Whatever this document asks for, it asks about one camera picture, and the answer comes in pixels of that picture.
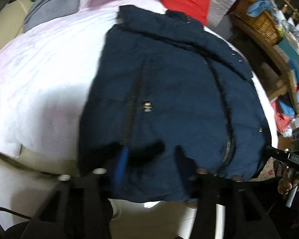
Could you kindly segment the person's right hand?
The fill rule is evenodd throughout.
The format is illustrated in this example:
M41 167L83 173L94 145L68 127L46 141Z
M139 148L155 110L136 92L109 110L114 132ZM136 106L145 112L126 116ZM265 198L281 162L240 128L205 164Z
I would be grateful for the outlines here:
M294 174L293 169L288 168L285 170L282 179L278 184L278 192L280 194L286 194L295 185L298 185L297 192L299 191L299 174Z

